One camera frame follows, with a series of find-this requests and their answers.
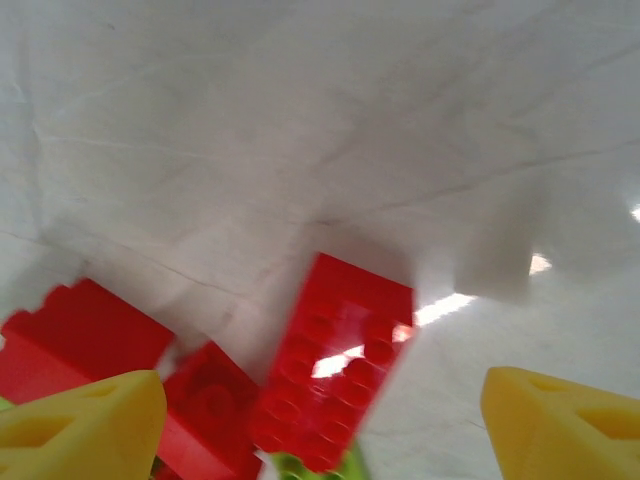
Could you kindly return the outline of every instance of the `lego stud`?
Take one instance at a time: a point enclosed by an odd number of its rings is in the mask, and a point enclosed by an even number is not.
[[[269,414],[259,415],[253,423],[255,444],[267,453],[281,451],[288,432],[285,423]]]
[[[338,398],[329,398],[321,407],[321,418],[327,423],[340,423],[352,427],[356,423],[357,411]]]
[[[365,358],[354,358],[344,369],[344,375],[349,381],[367,388],[375,388],[376,368]]]
[[[342,423],[329,421],[320,429],[320,435],[337,445],[345,445],[351,439],[351,429]]]
[[[324,345],[335,333],[336,319],[329,313],[314,313],[304,323],[304,333],[312,341]]]
[[[353,383],[346,377],[340,379],[338,392],[344,403],[355,408],[366,407],[373,398],[373,390],[364,385]]]
[[[383,367],[393,360],[393,345],[383,340],[372,340],[364,344],[364,358],[374,365]]]
[[[364,327],[364,356],[371,363],[387,365],[393,359],[393,329],[395,322],[375,316]]]
[[[313,366],[320,355],[320,347],[305,338],[297,338],[286,352],[281,372],[295,383],[308,384],[311,381]]]
[[[308,393],[293,383],[281,383],[265,398],[264,408],[278,420],[293,422],[300,416]]]

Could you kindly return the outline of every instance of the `white surface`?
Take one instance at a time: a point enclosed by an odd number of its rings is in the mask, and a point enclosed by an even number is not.
[[[322,249],[435,319],[374,479],[497,479],[489,366],[640,396],[639,90],[626,0],[4,0],[2,316],[88,275],[260,380]]]

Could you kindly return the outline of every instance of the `toy block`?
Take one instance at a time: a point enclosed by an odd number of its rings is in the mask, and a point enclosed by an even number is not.
[[[0,397],[0,412],[2,410],[7,410],[9,408],[13,407],[13,403],[11,403],[9,400],[6,400],[2,397]]]
[[[158,456],[184,480],[253,480],[262,462],[247,433],[258,386],[215,343],[165,381],[168,417]]]
[[[160,463],[151,470],[150,480],[182,480],[176,472],[164,463]]]
[[[97,283],[58,286],[2,327],[0,395],[20,404],[132,370],[155,368],[174,334]]]
[[[502,367],[482,414],[505,480],[640,479],[640,400]]]
[[[357,443],[347,450],[337,470],[313,473],[302,462],[288,453],[271,455],[281,480],[369,480],[369,472]]]
[[[411,288],[319,254],[251,417],[254,443],[337,468],[412,329]],[[346,351],[357,358],[318,371]]]
[[[2,480],[146,480],[167,413],[153,371],[130,372],[0,413]]]

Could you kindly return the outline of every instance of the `green toy piece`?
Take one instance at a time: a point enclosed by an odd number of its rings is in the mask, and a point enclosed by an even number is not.
[[[313,473],[307,470],[297,457],[288,453],[274,453],[271,458],[280,472],[280,480],[370,480],[357,443],[345,453],[340,468],[332,472]]]

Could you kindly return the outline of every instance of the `red toy block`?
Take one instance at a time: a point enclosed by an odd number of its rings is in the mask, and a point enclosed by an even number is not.
[[[162,465],[157,472],[153,472],[151,478],[153,480],[182,480],[176,472],[166,465]]]
[[[255,444],[317,473],[337,468],[411,337],[412,297],[409,287],[319,254],[252,414]],[[319,369],[327,362],[333,371]]]
[[[262,462],[247,422],[258,386],[213,342],[165,381],[168,415],[158,456],[184,480],[254,480]]]
[[[0,396],[21,404],[86,383],[152,369],[174,334],[97,283],[53,289],[36,312],[2,327]]]

